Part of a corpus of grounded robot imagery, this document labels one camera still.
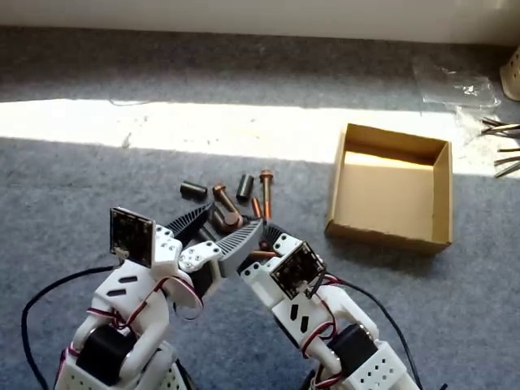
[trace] black cable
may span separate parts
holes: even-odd
[[[24,310],[22,311],[22,342],[24,343],[24,352],[25,357],[27,359],[27,363],[31,366],[31,370],[36,377],[38,383],[40,384],[43,390],[49,390],[49,385],[46,382],[46,379],[43,377],[43,374],[40,372],[36,362],[33,358],[33,353],[31,352],[31,346],[29,345],[29,337],[27,332],[27,317],[29,314],[29,310],[34,306],[44,295],[48,292],[54,290],[58,286],[70,282],[71,280],[78,279],[81,276],[99,274],[101,272],[108,272],[114,270],[117,266],[98,266],[95,268],[89,268],[88,270],[76,272],[75,274],[65,276],[62,279],[56,280],[52,284],[49,284],[47,287],[43,288],[38,294],[31,298],[31,300],[25,305]]]
[[[347,282],[346,280],[342,280],[333,274],[329,274],[329,275],[332,276],[333,278],[336,278],[338,281],[338,284],[343,284],[344,286],[350,287],[351,289],[356,290],[356,291],[360,292],[361,294],[366,295],[381,309],[384,316],[387,318],[387,320],[392,324],[393,328],[396,330],[396,333],[399,336],[401,343],[403,344],[403,348],[405,350],[406,357],[408,358],[409,366],[412,370],[412,374],[414,375],[414,379],[415,379],[415,383],[417,384],[417,387],[420,390],[423,390],[423,385],[421,384],[421,379],[419,378],[417,367],[415,366],[415,362],[414,362],[414,359],[412,358],[412,353],[410,352],[408,343],[406,342],[405,335],[403,335],[403,332],[399,328],[399,325],[397,325],[396,321],[393,319],[393,317],[390,315],[390,313],[388,313],[388,310],[383,306],[383,304],[381,302],[378,301],[378,299],[376,297],[374,297],[372,294],[365,291],[361,287],[358,287],[355,284]]]

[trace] white container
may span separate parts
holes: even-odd
[[[500,68],[500,77],[505,96],[520,101],[520,46],[509,62]]]

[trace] circuit board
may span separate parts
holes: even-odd
[[[110,252],[150,268],[155,221],[120,207],[110,209]]]

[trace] brass screw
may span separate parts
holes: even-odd
[[[278,254],[276,252],[267,252],[263,250],[254,250],[249,254],[249,257],[254,260],[262,260],[265,258],[275,258]]]
[[[256,218],[262,217],[262,207],[257,197],[251,199],[251,206],[253,207],[253,214]]]
[[[223,213],[218,207],[215,207],[211,215],[211,222],[219,232],[231,233],[242,226],[244,219],[240,214]]]
[[[273,172],[264,169],[260,172],[260,181],[263,184],[263,213],[266,219],[271,219],[271,181]]]
[[[215,200],[222,203],[228,211],[232,213],[240,214],[240,211],[236,208],[235,203],[226,194],[226,186],[224,184],[217,184],[213,187],[213,197]]]

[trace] plastic bag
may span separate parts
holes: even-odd
[[[414,58],[414,74],[425,103],[491,108],[500,104],[491,81],[466,71],[438,67],[427,58]]]

